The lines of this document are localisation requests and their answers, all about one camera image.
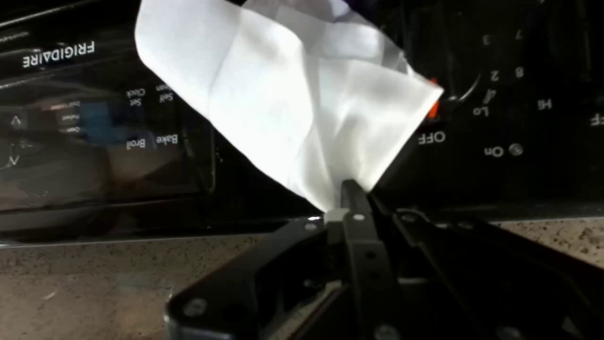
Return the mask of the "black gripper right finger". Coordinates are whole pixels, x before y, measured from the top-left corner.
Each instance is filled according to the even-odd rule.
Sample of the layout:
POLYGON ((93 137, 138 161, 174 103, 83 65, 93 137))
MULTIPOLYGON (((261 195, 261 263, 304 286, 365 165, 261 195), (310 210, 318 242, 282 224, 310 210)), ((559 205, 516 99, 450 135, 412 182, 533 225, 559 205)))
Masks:
POLYGON ((491 224, 342 184, 353 288, 401 340, 604 340, 604 271, 491 224))

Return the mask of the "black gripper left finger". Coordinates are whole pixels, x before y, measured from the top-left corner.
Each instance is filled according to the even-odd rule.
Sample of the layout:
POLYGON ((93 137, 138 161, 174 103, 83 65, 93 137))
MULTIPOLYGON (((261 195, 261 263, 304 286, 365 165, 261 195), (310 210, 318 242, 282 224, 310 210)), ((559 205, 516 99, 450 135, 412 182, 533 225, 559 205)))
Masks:
POLYGON ((287 340, 351 340, 350 292, 336 282, 336 225, 348 210, 285 224, 167 303, 168 340, 268 340, 318 303, 287 340))

